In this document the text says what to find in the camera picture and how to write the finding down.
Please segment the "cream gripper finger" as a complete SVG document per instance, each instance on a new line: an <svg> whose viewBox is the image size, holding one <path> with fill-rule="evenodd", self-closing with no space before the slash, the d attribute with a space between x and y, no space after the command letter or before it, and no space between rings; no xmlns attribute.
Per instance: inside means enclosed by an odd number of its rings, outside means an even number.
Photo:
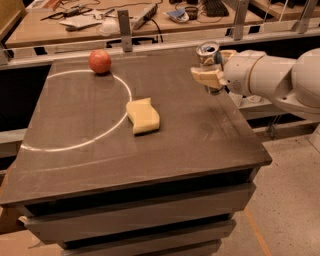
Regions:
<svg viewBox="0 0 320 256"><path fill-rule="evenodd" d="M192 67L191 74L197 82L210 88L221 89L226 85L224 74L219 69Z"/></svg>
<svg viewBox="0 0 320 256"><path fill-rule="evenodd" d="M236 50L221 50L221 57L224 62L227 62L230 58L237 54Z"/></svg>

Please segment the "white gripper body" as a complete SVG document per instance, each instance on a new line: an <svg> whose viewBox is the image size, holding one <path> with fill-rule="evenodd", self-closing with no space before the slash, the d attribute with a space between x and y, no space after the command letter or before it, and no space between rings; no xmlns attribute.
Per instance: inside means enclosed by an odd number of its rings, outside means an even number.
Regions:
<svg viewBox="0 0 320 256"><path fill-rule="evenodd" d="M239 95L250 96L250 75L257 62L266 55L263 51L246 50L236 53L223 68L228 89Z"/></svg>

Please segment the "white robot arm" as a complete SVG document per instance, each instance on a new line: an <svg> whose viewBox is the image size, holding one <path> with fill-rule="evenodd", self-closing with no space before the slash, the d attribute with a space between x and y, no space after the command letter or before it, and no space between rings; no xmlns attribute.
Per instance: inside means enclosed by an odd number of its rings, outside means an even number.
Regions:
<svg viewBox="0 0 320 256"><path fill-rule="evenodd" d="M320 121L320 49L296 59L263 51L223 50L222 62L208 59L191 74L200 84L219 90L226 86L242 96L260 96L303 119Z"/></svg>

